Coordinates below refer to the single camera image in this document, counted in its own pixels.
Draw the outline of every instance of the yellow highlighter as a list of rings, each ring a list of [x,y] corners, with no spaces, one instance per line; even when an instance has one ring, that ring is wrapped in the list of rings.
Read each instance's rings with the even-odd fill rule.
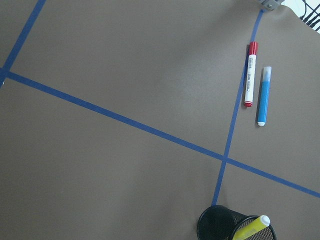
[[[266,227],[269,227],[270,225],[270,219],[266,215],[262,215],[258,217],[253,222],[249,223],[247,226],[239,229],[234,234],[232,240],[245,240],[252,236],[253,234],[256,234],[257,232],[261,231],[262,229],[265,229]]]

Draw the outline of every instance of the blue marker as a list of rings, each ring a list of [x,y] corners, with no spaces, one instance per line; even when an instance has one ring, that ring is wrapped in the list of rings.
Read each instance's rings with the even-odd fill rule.
[[[258,115],[258,125],[261,127],[264,126],[267,122],[271,69],[272,68],[270,66],[265,66],[263,68],[263,79],[262,79],[262,88],[261,88],[260,106],[259,106],[259,115]]]

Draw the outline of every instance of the black mesh pen cup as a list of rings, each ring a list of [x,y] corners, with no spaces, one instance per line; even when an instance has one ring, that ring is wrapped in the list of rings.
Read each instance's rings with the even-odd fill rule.
[[[246,216],[232,211],[222,205],[207,208],[200,216],[197,224],[199,240],[232,240],[237,230],[245,227],[258,216]],[[247,240],[277,240],[271,225]]]

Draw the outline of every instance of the blue painter's tape line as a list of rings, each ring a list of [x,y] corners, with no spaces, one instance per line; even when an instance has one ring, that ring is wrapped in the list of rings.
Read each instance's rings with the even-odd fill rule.
[[[255,23],[254,23],[254,27],[253,27],[253,31],[252,31],[252,34],[251,34],[250,42],[254,42],[255,39],[256,39],[256,35],[257,35],[258,28],[259,28],[259,24],[260,24],[261,18],[262,18],[262,16],[263,16],[265,11],[266,10],[264,10],[264,9],[261,9],[259,11],[258,17],[256,18]]]
[[[257,174],[257,175],[260,175],[262,177],[265,177],[267,179],[270,179],[270,180],[273,180],[277,183],[280,183],[280,184],[283,184],[283,185],[286,185],[290,188],[293,188],[293,189],[296,189],[296,190],[299,190],[301,192],[304,192],[306,194],[309,194],[309,195],[312,195],[314,197],[317,197],[317,198],[320,198],[320,193],[319,192],[316,192],[316,191],[313,191],[311,189],[308,189],[304,186],[301,186],[301,185],[298,185],[298,184],[295,184],[291,181],[288,181],[288,180],[285,180],[281,177],[278,177],[278,176],[275,176],[275,175],[272,175],[270,173],[267,173],[265,171],[262,171],[260,169],[257,169],[255,167],[252,167],[252,166],[249,166],[249,165],[246,165],[244,163],[241,163],[239,161],[236,161],[236,160],[233,160],[231,158],[227,158],[227,163],[228,164],[231,164],[233,166],[236,166],[238,168],[241,168],[243,170],[246,170],[246,171],[249,171],[251,173],[254,173],[254,174]]]
[[[137,129],[141,129],[141,130],[146,131],[148,133],[154,134],[154,135],[156,135],[156,136],[158,136],[160,138],[169,140],[171,142],[174,142],[176,144],[184,146],[184,147],[186,147],[188,149],[197,151],[199,153],[202,153],[204,155],[210,156],[210,157],[218,159],[218,160],[222,160],[223,159],[223,156],[221,154],[218,154],[216,152],[213,152],[213,151],[208,150],[206,148],[203,148],[201,146],[195,145],[195,144],[193,144],[191,142],[188,142],[188,141],[185,141],[185,140],[183,140],[181,138],[172,136],[172,135],[170,135],[168,133],[165,133],[163,131],[160,131],[158,129],[155,129],[153,127],[150,127],[150,126],[145,125],[143,123],[140,123],[138,121],[132,120],[132,119],[130,119],[128,117],[122,116],[120,114],[117,114],[115,112],[112,112],[110,110],[102,108],[100,106],[94,105],[94,104],[92,104],[90,102],[84,101],[84,100],[79,99],[77,97],[71,96],[71,95],[69,95],[67,93],[64,93],[62,91],[56,90],[56,89],[51,88],[49,86],[43,85],[41,83],[38,83],[38,82],[33,81],[31,79],[28,79],[26,77],[23,77],[23,76],[20,76],[18,74],[9,72],[8,73],[8,78],[10,78],[12,80],[15,80],[15,81],[17,81],[19,83],[25,84],[25,85],[27,85],[29,87],[38,89],[38,90],[40,90],[42,92],[45,92],[47,94],[56,96],[56,97],[61,98],[63,100],[66,100],[66,101],[68,101],[70,103],[79,105],[81,107],[84,107],[84,108],[89,109],[91,111],[94,111],[96,113],[105,115],[105,116],[107,116],[109,118],[115,119],[115,120],[120,121],[122,123],[128,124],[128,125],[130,125],[132,127],[135,127]]]
[[[261,18],[263,16],[264,12],[265,11],[263,9],[259,11],[259,14],[258,14],[258,16],[257,16],[257,18],[255,20],[254,26],[253,26],[250,42],[253,42],[255,40],[255,38],[256,38],[257,31],[258,31],[258,28],[259,28],[259,24],[260,24],[260,21],[261,21]],[[229,156],[230,147],[231,147],[231,141],[232,141],[232,137],[234,135],[234,130],[235,130],[235,125],[236,125],[238,110],[239,110],[239,106],[240,106],[241,96],[242,96],[242,92],[243,92],[243,89],[244,89],[244,83],[245,83],[245,76],[247,74],[247,68],[248,68],[248,52],[246,53],[246,58],[245,58],[245,62],[244,62],[243,70],[242,70],[240,84],[239,84],[238,92],[237,92],[235,103],[234,103],[233,114],[232,114],[231,123],[230,123],[230,127],[229,127],[229,133],[228,133],[228,137],[227,137],[225,148],[224,148],[223,160],[222,160],[222,163],[221,163],[219,176],[218,176],[218,179],[217,179],[217,182],[216,182],[216,185],[215,185],[213,200],[212,200],[212,203],[211,203],[212,206],[216,205],[217,202],[218,202],[218,197],[219,197],[219,194],[220,194],[220,189],[221,189],[223,177],[224,177],[224,174],[225,174],[226,164],[227,164],[226,158]]]
[[[242,75],[241,75],[241,80],[240,80],[240,84],[239,84],[239,88],[238,88],[238,93],[236,95],[236,100],[235,100],[235,104],[234,104],[234,108],[233,108],[233,114],[232,114],[232,118],[231,118],[228,138],[227,138],[226,144],[225,144],[223,160],[222,160],[222,163],[221,163],[219,176],[218,176],[218,179],[217,179],[217,182],[216,182],[216,185],[215,185],[215,190],[214,190],[213,199],[212,199],[212,203],[211,203],[212,206],[216,205],[217,202],[218,202],[218,197],[219,197],[219,194],[220,194],[220,189],[221,189],[222,181],[223,181],[224,174],[225,174],[226,164],[227,164],[227,159],[226,158],[229,155],[231,141],[232,141],[232,137],[233,137],[233,134],[234,134],[235,125],[236,125],[236,119],[237,119],[237,115],[238,115],[239,104],[240,104],[240,101],[241,101],[241,95],[242,95],[242,91],[244,89],[243,85],[244,85],[244,80],[245,80],[247,67],[248,67],[248,54],[247,54],[247,57],[246,57],[246,60],[245,60],[245,64],[244,64],[243,70],[242,70]]]
[[[17,38],[9,56],[7,57],[3,67],[2,67],[2,74],[0,74],[0,88],[7,77],[7,74],[9,73],[12,65],[14,64],[22,46],[24,45],[28,34],[31,31],[31,28],[33,27],[35,21],[37,20],[37,17],[39,16],[39,13],[41,9],[43,8],[46,0],[38,0],[36,5],[34,6],[33,11],[31,12],[28,20],[26,21],[19,37]]]
[[[119,115],[119,114],[117,114],[115,112],[109,111],[109,110],[104,109],[104,108],[102,108],[100,106],[94,105],[94,104],[92,104],[90,102],[81,100],[81,99],[79,99],[77,97],[71,96],[71,95],[66,94],[66,93],[64,93],[62,91],[59,91],[59,90],[56,90],[56,89],[51,88],[49,86],[46,86],[46,85],[43,85],[41,83],[35,82],[35,81],[33,81],[33,80],[29,79],[29,78],[20,76],[18,74],[13,73],[13,72],[9,72],[8,73],[8,78],[10,78],[10,79],[12,79],[12,80],[14,80],[16,82],[19,82],[21,84],[27,85],[29,87],[35,88],[37,90],[40,90],[42,92],[45,92],[47,94],[56,96],[56,97],[61,98],[63,100],[66,100],[68,102],[74,103],[74,104],[79,105],[81,107],[84,107],[86,109],[92,110],[92,111],[97,112],[99,114],[102,114],[102,115],[105,115],[107,117],[113,118],[115,120],[118,120],[118,121],[123,122],[125,124],[128,124],[130,126],[133,126],[135,128],[144,130],[144,131],[146,131],[148,133],[154,134],[154,135],[159,136],[159,137],[161,137],[163,139],[166,139],[166,140],[169,140],[171,142],[177,143],[177,144],[179,144],[181,146],[184,146],[186,148],[189,148],[191,150],[194,150],[194,151],[197,151],[199,153],[208,155],[208,156],[210,156],[212,158],[221,160],[224,163],[224,164],[221,164],[221,168],[220,168],[221,174],[219,174],[220,176],[218,177],[219,179],[221,179],[221,182],[222,182],[222,178],[223,178],[223,173],[225,172],[226,164],[231,164],[231,165],[236,166],[238,168],[247,170],[247,171],[249,171],[251,173],[263,176],[265,178],[268,178],[268,179],[273,180],[275,182],[278,182],[280,184],[289,186],[291,188],[294,188],[294,189],[299,190],[301,192],[304,192],[306,194],[309,194],[309,195],[312,195],[312,196],[320,198],[320,193],[318,193],[318,192],[315,192],[315,191],[310,190],[308,188],[305,188],[303,186],[297,185],[297,184],[295,184],[293,182],[290,182],[290,181],[287,181],[287,180],[285,180],[283,178],[274,176],[274,175],[272,175],[270,173],[264,172],[262,170],[259,170],[257,168],[252,167],[252,166],[249,166],[249,165],[246,165],[246,164],[241,163],[239,161],[233,160],[231,158],[224,157],[224,156],[222,156],[222,155],[220,155],[218,153],[215,153],[215,152],[210,151],[208,149],[205,149],[203,147],[197,146],[195,144],[192,144],[190,142],[187,142],[187,141],[182,140],[182,139],[180,139],[178,137],[172,136],[172,135],[170,135],[168,133],[165,133],[163,131],[157,130],[155,128],[152,128],[150,126],[147,126],[147,125],[142,124],[140,122],[137,122],[135,120],[127,118],[125,116]]]
[[[219,193],[220,193],[220,189],[221,189],[221,185],[222,185],[222,180],[224,178],[224,174],[225,174],[225,170],[226,170],[226,165],[227,165],[227,161],[225,159],[222,160],[220,171],[219,171],[218,180],[216,182],[216,186],[215,186],[215,190],[214,190],[214,194],[213,194],[213,199],[212,199],[211,206],[217,205],[218,197],[219,197]]]
[[[232,114],[232,118],[231,118],[228,138],[227,138],[226,144],[225,144],[225,149],[224,149],[224,154],[223,154],[225,157],[229,156],[231,141],[232,141],[232,137],[234,135],[235,126],[236,126],[236,120],[237,120],[238,110],[239,110],[239,106],[240,106],[241,96],[242,96],[242,92],[244,90],[244,82],[245,82],[245,77],[247,74],[247,68],[248,68],[248,52],[246,54],[246,59],[245,59],[244,67],[242,70],[240,84],[238,87],[238,93],[236,95],[236,99],[235,99],[235,103],[234,103],[233,114]]]

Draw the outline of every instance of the marker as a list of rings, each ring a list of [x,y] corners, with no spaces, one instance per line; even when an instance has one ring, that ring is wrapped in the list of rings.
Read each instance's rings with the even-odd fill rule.
[[[249,223],[247,226],[235,232],[232,240],[245,240],[257,232],[269,227],[270,219],[266,215],[262,215]]]
[[[244,97],[244,105],[246,107],[251,107],[254,99],[257,52],[258,52],[258,43],[256,41],[250,42],[248,69],[246,71],[246,88],[245,88],[245,97]]]
[[[265,66],[263,68],[263,78],[262,78],[260,106],[259,106],[259,115],[258,115],[258,125],[261,127],[264,126],[267,122],[271,70],[272,68],[270,66]]]

